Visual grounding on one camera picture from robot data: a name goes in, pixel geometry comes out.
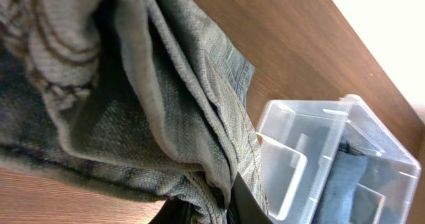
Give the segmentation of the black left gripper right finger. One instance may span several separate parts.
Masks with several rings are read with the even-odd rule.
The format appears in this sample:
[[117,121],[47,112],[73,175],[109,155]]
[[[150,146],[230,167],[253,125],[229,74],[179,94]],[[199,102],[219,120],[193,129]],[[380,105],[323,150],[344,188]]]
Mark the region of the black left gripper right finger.
[[229,224],[272,224],[261,210],[248,186],[238,173],[232,187],[230,205],[228,206]]

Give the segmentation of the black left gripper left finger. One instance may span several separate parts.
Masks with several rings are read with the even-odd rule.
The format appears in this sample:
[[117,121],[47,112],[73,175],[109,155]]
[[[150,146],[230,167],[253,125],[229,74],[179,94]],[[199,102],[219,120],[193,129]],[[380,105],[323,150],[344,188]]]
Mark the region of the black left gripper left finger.
[[167,200],[149,224],[196,224],[193,205],[180,199]]

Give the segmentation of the light blue jeans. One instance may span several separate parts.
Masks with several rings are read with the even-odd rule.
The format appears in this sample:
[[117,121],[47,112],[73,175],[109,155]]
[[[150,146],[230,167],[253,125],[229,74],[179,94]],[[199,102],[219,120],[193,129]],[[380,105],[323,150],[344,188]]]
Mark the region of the light blue jeans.
[[228,223],[254,66],[193,0],[1,0],[1,165]]

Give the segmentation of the dark blue jeans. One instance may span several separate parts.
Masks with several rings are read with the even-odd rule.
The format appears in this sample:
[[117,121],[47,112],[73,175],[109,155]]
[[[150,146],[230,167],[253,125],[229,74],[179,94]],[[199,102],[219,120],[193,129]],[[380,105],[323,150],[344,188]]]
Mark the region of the dark blue jeans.
[[386,160],[338,151],[313,223],[374,223],[380,191],[396,179]]

